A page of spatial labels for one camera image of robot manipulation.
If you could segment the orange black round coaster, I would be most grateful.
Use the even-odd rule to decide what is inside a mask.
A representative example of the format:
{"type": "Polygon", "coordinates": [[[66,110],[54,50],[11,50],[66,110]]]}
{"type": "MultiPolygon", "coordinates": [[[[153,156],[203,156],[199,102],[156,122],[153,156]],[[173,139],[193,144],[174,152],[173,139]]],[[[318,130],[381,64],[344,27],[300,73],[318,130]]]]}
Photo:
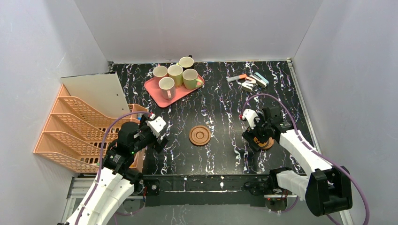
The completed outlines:
{"type": "Polygon", "coordinates": [[[272,148],[275,143],[274,139],[271,137],[263,143],[260,142],[260,140],[257,137],[255,137],[253,139],[253,141],[255,143],[254,148],[253,148],[255,151],[268,150],[268,149],[272,148]]]}

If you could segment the brown grooved wooden coaster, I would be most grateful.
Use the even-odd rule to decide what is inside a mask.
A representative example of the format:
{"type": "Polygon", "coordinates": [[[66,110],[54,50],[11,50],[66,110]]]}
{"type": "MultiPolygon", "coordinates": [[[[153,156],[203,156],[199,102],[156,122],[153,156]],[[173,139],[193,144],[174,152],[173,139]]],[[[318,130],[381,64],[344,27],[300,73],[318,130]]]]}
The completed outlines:
{"type": "Polygon", "coordinates": [[[211,132],[206,126],[194,126],[189,132],[189,139],[192,144],[196,146],[203,146],[209,143],[211,139],[211,132]]]}

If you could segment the pink serving tray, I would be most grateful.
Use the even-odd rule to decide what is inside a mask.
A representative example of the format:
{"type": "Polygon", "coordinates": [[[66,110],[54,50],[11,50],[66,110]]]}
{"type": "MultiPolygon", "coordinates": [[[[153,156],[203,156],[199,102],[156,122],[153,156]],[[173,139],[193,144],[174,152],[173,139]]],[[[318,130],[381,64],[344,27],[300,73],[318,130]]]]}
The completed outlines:
{"type": "Polygon", "coordinates": [[[199,87],[192,90],[187,89],[184,85],[180,87],[174,86],[170,90],[161,89],[159,86],[159,80],[157,78],[152,78],[146,81],[144,87],[152,99],[156,102],[157,106],[160,108],[165,108],[191,94],[204,84],[204,79],[200,75],[198,75],[197,80],[199,87]]]}

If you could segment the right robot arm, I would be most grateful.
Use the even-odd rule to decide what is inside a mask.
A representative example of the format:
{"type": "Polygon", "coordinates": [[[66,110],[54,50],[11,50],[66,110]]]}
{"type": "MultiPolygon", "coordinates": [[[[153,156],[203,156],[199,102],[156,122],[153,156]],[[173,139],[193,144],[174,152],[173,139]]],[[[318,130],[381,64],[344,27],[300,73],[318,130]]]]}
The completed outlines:
{"type": "Polygon", "coordinates": [[[315,216],[323,216],[352,207],[351,181],[348,171],[340,171],[315,154],[316,149],[294,129],[291,120],[284,120],[275,106],[264,108],[262,113],[245,109],[240,119],[248,123],[242,137],[252,150],[269,149],[274,143],[297,160],[305,176],[282,167],[270,170],[269,176],[260,183],[264,190],[279,189],[296,194],[304,200],[315,216]]]}

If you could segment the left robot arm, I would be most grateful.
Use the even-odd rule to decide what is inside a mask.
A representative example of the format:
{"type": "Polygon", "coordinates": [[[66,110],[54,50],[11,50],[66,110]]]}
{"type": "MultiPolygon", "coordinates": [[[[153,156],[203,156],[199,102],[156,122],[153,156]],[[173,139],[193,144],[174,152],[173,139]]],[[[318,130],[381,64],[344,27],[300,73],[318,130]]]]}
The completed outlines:
{"type": "Polygon", "coordinates": [[[109,144],[87,194],[65,224],[106,225],[142,179],[142,173],[131,168],[135,155],[144,148],[161,152],[168,142],[167,138],[159,138],[165,127],[161,117],[142,117],[139,124],[123,123],[117,139],[109,144]]]}

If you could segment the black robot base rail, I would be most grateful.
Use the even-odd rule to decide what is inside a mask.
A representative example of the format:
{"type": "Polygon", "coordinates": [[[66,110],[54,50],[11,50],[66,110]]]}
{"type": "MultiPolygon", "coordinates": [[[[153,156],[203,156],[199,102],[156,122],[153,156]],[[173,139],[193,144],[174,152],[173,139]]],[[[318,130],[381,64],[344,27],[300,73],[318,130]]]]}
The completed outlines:
{"type": "Polygon", "coordinates": [[[133,194],[122,198],[119,214],[140,207],[163,205],[250,205],[273,212],[287,211],[298,202],[290,191],[272,190],[266,174],[145,175],[133,194]]]}

